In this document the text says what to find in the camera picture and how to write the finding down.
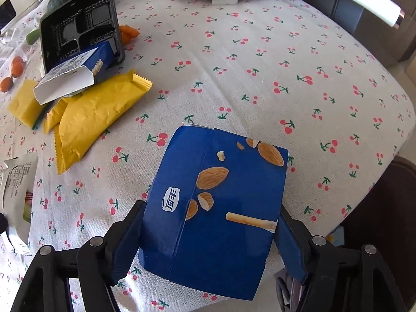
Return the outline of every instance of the plastic packaging tray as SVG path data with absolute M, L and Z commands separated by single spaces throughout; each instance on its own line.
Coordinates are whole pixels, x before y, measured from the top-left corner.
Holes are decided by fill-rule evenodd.
M 106 40 L 114 53 L 110 66 L 121 63 L 126 57 L 114 0 L 69 0 L 41 20 L 40 32 L 46 73 Z

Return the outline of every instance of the tablecloth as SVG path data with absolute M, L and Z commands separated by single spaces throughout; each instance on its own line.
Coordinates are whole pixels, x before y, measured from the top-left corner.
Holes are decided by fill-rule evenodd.
M 18 27 L 33 27 L 45 3 Z M 39 41 L 23 45 L 26 74 L 0 95 L 0 157 L 37 151 L 30 249 L 80 247 L 145 200 L 181 122 L 285 147 L 283 203 L 313 234 L 336 227 L 379 179 L 413 130 L 411 101 L 359 42 L 301 0 L 116 0 L 120 24 L 141 32 L 113 74 L 154 82 L 84 158 L 57 176 L 54 140 L 6 106 L 24 77 L 40 79 Z M 7 64 L 0 74 L 6 76 Z M 0 243 L 0 305 L 9 310 L 32 257 Z M 283 267 L 273 244 L 263 277 Z M 79 283 L 71 280 L 75 311 Z M 191 311 L 224 299 L 170 283 L 134 260 L 113 292 L 122 311 Z

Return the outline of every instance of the blue box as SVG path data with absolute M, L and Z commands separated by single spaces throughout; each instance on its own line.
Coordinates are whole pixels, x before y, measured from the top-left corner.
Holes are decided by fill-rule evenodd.
M 34 87 L 36 101 L 46 104 L 64 96 L 76 95 L 98 82 L 102 72 L 113 62 L 109 41 L 96 44 L 71 57 L 50 72 Z
M 218 129 L 177 129 L 148 194 L 140 264 L 183 286 L 252 300 L 279 217 L 287 163 L 283 148 Z M 198 210 L 185 220 L 188 209 L 195 210 L 192 200 Z M 241 216 L 263 227 L 237 223 Z

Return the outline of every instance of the brand logo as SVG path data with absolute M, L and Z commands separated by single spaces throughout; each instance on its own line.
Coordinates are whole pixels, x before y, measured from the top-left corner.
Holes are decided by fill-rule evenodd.
M 177 187 L 170 187 L 166 190 L 163 197 L 162 209 L 168 212 L 174 212 L 179 202 L 180 189 Z

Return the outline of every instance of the yellow wrapper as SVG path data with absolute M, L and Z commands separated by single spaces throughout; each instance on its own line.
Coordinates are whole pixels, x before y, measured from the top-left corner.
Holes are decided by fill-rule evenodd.
M 131 70 L 92 86 L 68 103 L 54 130 L 58 175 L 78 162 L 101 133 L 151 86 L 152 82 Z
M 64 115 L 65 109 L 67 108 L 68 104 L 79 99 L 81 95 L 82 94 L 79 93 L 74 96 L 63 97 L 62 99 L 60 99 L 47 113 L 46 118 L 43 121 L 43 132 L 50 132 L 55 127 L 55 125 L 57 125 L 61 121 L 61 118 Z
M 37 118 L 46 106 L 46 104 L 41 106 L 35 99 L 33 88 L 36 85 L 36 81 L 24 80 L 7 107 L 14 117 L 30 129 L 35 125 Z

